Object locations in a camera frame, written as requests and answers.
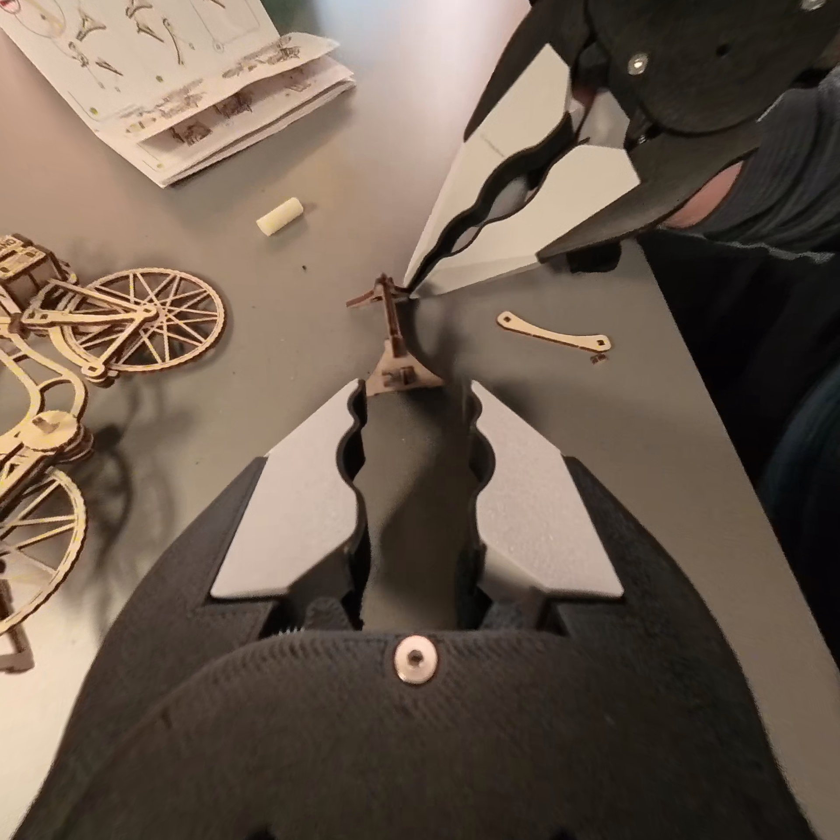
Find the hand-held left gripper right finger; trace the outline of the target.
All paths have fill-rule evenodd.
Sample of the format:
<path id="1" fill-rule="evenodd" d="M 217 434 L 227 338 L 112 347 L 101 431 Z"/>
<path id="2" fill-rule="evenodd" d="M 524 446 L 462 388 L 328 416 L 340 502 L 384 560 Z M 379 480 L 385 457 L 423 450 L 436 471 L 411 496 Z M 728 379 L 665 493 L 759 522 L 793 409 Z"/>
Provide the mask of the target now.
<path id="1" fill-rule="evenodd" d="M 561 451 L 472 381 L 489 476 L 476 498 L 478 587 L 492 601 L 617 601 L 624 588 Z"/>

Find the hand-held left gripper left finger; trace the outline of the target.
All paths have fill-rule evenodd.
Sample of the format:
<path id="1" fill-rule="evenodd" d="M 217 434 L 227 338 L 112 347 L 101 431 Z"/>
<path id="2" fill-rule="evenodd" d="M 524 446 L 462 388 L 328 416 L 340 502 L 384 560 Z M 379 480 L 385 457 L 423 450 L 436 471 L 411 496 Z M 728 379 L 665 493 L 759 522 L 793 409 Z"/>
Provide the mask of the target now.
<path id="1" fill-rule="evenodd" d="M 214 600 L 361 599 L 368 527 L 354 478 L 365 423 L 365 385 L 351 380 L 267 453 L 210 589 Z"/>

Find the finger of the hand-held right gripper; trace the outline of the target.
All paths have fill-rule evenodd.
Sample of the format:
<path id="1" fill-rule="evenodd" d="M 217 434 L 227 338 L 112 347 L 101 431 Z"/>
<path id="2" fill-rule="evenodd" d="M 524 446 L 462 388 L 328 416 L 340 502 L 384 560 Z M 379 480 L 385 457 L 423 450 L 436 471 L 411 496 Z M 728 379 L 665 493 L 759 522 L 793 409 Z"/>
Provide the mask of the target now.
<path id="1" fill-rule="evenodd" d="M 562 134 L 570 69 L 543 45 L 461 144 L 406 269 L 416 290 L 459 238 L 485 219 L 500 192 Z"/>
<path id="2" fill-rule="evenodd" d="M 580 144 L 560 157 L 519 209 L 494 219 L 477 206 L 447 224 L 408 277 L 408 297 L 430 298 L 536 266 L 539 254 L 640 185 L 624 148 Z"/>

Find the wooden model stand assembly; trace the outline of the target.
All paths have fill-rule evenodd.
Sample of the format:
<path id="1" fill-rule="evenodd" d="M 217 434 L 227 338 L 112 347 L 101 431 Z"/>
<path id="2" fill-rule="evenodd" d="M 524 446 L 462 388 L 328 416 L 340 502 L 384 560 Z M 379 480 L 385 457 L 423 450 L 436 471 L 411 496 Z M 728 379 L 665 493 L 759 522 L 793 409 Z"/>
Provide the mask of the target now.
<path id="1" fill-rule="evenodd" d="M 408 292 L 398 287 L 385 273 L 375 280 L 372 289 L 345 302 L 348 309 L 361 308 L 380 302 L 385 316 L 386 337 L 383 354 L 368 377 L 365 392 L 368 397 L 443 387 L 445 381 L 431 372 L 408 349 L 403 336 L 396 305 L 406 300 Z"/>

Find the wooden bicycle model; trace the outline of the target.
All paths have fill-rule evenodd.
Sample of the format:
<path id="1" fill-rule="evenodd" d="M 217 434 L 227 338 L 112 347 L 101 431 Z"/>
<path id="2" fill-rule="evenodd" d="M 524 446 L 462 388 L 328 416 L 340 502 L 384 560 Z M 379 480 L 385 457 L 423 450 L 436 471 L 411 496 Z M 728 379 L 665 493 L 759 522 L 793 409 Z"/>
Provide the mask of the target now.
<path id="1" fill-rule="evenodd" d="M 22 386 L 22 416 L 2 430 L 4 674 L 33 669 L 24 624 L 65 583 L 88 537 L 88 508 L 65 467 L 88 458 L 89 386 L 168 371 L 204 357 L 226 311 L 207 281 L 134 268 L 82 283 L 20 234 L 2 236 L 2 373 Z"/>

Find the curved wooden strip part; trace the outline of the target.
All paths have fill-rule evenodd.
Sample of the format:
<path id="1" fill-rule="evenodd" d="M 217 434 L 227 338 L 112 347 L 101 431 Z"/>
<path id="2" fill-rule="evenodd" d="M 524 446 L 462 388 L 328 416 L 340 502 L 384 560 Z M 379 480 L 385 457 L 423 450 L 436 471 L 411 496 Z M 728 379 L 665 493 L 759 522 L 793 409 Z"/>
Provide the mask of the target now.
<path id="1" fill-rule="evenodd" d="M 521 336 L 559 344 L 590 354 L 606 354 L 613 348 L 610 338 L 604 334 L 568 334 L 551 331 L 523 320 L 511 311 L 497 315 L 497 325 L 502 329 Z"/>

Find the person's dark trousers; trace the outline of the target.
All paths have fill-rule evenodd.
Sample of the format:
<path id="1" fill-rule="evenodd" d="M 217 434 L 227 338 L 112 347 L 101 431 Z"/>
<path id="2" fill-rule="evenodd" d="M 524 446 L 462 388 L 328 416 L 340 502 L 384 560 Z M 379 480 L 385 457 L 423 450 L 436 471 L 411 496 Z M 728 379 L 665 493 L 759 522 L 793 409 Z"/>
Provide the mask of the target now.
<path id="1" fill-rule="evenodd" d="M 838 372 L 838 251 L 794 254 L 659 230 L 639 239 L 751 478 Z"/>

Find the pale wax cylinder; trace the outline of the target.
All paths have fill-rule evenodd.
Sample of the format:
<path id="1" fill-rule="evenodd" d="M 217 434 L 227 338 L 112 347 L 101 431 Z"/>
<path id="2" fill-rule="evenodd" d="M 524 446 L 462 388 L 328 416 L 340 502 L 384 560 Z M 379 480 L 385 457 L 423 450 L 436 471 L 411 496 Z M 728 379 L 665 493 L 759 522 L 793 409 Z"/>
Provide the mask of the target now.
<path id="1" fill-rule="evenodd" d="M 264 236 L 271 237 L 303 214 L 304 206 L 301 201 L 296 197 L 291 197 L 257 218 L 255 224 Z"/>

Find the person's torso in knit sweater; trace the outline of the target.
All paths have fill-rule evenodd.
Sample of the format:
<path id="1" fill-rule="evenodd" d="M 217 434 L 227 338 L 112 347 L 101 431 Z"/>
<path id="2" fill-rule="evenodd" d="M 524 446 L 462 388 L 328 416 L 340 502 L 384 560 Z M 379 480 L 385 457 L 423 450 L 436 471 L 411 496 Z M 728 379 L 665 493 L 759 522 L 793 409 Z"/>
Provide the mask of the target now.
<path id="1" fill-rule="evenodd" d="M 839 662 L 839 369 L 784 430 L 759 498 L 815 622 Z"/>

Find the paper instruction booklet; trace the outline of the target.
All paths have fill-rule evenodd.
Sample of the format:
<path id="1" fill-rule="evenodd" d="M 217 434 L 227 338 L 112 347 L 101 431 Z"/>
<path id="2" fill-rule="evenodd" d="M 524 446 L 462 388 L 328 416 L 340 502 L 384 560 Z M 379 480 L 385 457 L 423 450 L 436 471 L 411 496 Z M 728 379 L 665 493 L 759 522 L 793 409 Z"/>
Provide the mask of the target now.
<path id="1" fill-rule="evenodd" d="M 99 139 L 165 187 L 354 87 L 338 43 L 256 1 L 2 2 L 2 30 Z"/>

